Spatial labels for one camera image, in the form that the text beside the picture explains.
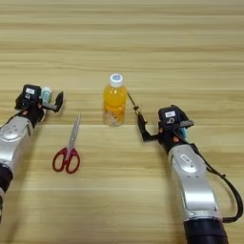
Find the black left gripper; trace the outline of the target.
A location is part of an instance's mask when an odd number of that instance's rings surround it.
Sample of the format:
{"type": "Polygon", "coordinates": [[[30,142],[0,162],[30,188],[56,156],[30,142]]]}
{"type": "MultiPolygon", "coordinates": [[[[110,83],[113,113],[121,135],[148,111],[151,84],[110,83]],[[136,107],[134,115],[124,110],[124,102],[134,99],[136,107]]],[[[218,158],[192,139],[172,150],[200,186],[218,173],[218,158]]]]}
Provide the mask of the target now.
{"type": "Polygon", "coordinates": [[[64,101],[64,93],[61,91],[56,96],[55,105],[48,104],[48,103],[41,103],[41,102],[29,103],[24,105],[23,94],[20,94],[15,99],[15,109],[19,111],[19,115],[21,117],[25,117],[29,119],[32,126],[35,127],[36,124],[43,119],[45,115],[44,110],[58,112],[63,105],[63,101],[64,101]]]}

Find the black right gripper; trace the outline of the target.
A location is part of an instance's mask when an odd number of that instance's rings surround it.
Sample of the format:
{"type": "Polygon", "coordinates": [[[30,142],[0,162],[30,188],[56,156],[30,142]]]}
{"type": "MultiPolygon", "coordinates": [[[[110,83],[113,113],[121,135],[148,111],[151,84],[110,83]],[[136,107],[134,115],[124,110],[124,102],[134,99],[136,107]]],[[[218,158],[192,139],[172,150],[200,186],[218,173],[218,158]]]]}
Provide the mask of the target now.
{"type": "Polygon", "coordinates": [[[151,135],[146,130],[147,121],[140,112],[137,115],[137,125],[140,130],[144,142],[154,141],[158,139],[159,144],[168,153],[173,147],[187,144],[186,138],[181,131],[188,129],[193,125],[193,121],[189,119],[181,109],[178,108],[180,121],[179,123],[166,124],[163,121],[158,122],[158,135],[151,135]]]}

